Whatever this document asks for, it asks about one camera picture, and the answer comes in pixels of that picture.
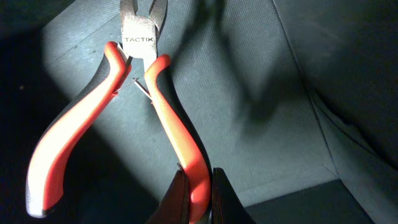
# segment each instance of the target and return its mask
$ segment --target plier jaw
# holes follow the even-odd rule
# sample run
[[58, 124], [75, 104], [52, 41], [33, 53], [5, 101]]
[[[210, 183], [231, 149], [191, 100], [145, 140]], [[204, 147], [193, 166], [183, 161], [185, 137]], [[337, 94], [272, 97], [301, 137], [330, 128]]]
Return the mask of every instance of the plier jaw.
[[120, 1], [123, 50], [133, 58], [144, 61], [146, 71], [157, 58], [157, 41], [167, 12], [167, 0], [154, 0], [149, 16], [137, 15], [136, 0]]

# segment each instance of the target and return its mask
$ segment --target orange rubber grip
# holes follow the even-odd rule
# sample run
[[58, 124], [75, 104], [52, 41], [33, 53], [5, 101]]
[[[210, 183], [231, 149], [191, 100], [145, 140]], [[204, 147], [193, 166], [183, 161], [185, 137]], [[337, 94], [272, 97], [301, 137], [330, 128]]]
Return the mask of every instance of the orange rubber grip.
[[148, 68], [144, 78], [160, 122], [188, 176], [190, 187], [189, 220], [190, 223], [195, 223], [208, 208], [211, 194], [210, 175], [198, 145], [157, 86], [159, 74], [164, 75], [163, 71], [167, 70], [169, 65], [170, 57], [168, 55], [160, 56]]
[[117, 44], [108, 42], [95, 76], [47, 128], [35, 148], [26, 180], [29, 215], [43, 218], [61, 199], [65, 166], [73, 147], [116, 96], [114, 91], [130, 69], [131, 66], [126, 68]]

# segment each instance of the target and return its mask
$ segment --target textured fabric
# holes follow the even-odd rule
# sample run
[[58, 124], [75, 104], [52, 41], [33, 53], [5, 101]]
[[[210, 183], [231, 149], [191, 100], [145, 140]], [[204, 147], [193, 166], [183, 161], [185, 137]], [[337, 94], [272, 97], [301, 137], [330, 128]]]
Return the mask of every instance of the textured fabric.
[[341, 181], [374, 222], [398, 223], [398, 172], [354, 133], [354, 127], [332, 114], [316, 95], [313, 98]]
[[[105, 43], [121, 40], [118, 3], [76, 1], [43, 29], [46, 69], [69, 99]], [[158, 46], [211, 165], [244, 206], [338, 178], [272, 1], [169, 1]], [[142, 62], [132, 66], [127, 82], [143, 80]], [[178, 160], [146, 96], [123, 89], [94, 128], [160, 201]]]
[[398, 170], [398, 2], [275, 4], [305, 78]]
[[257, 223], [373, 223], [340, 180], [246, 208]]

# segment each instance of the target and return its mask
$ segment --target cutting pliers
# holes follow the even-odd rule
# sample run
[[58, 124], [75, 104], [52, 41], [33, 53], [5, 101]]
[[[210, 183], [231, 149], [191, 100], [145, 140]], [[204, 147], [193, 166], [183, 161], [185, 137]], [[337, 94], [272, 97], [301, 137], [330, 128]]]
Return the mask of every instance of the cutting pliers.
[[45, 217], [63, 195], [63, 175], [68, 157], [84, 132], [117, 96], [131, 71], [131, 60], [144, 62], [144, 79], [157, 115], [189, 182], [189, 221], [199, 220], [209, 206], [210, 172], [197, 142], [177, 114], [175, 92], [165, 91], [170, 57], [157, 56], [157, 40], [167, 11], [167, 0], [154, 0], [149, 17], [138, 16], [137, 1], [121, 0], [122, 44], [108, 42], [97, 72], [80, 94], [54, 119], [40, 138], [30, 160], [26, 180], [29, 215]]

